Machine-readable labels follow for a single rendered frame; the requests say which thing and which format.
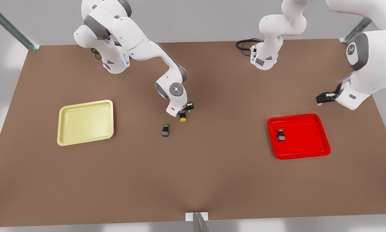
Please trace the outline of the red tray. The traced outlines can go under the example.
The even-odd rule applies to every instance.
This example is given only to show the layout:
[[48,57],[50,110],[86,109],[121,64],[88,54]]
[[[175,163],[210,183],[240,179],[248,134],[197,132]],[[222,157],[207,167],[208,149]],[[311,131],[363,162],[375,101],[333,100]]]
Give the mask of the red tray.
[[[271,117],[267,120],[274,155],[279,160],[327,156],[331,147],[321,119],[316,114]],[[285,141],[277,141],[283,129]]]

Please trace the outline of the pale yellow tray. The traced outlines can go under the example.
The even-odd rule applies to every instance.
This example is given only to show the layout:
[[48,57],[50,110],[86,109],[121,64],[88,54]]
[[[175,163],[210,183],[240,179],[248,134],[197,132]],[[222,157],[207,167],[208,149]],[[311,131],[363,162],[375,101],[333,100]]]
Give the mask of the pale yellow tray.
[[64,106],[58,119],[57,144],[67,146],[109,139],[114,134],[110,100]]

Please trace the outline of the silver frame post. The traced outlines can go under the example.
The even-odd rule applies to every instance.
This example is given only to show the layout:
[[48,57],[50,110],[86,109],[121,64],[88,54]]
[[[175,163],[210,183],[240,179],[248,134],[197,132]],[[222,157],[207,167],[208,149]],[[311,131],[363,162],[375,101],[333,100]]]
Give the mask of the silver frame post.
[[23,33],[21,33],[1,12],[0,25],[19,41],[28,50],[39,50],[40,45],[33,44]]
[[363,17],[362,20],[358,22],[358,24],[344,38],[339,38],[339,41],[341,43],[347,43],[354,35],[363,32],[364,29],[371,23],[373,23],[372,20],[367,17]]
[[185,221],[193,222],[193,232],[210,232],[210,229],[206,223],[208,220],[208,212],[185,213]]

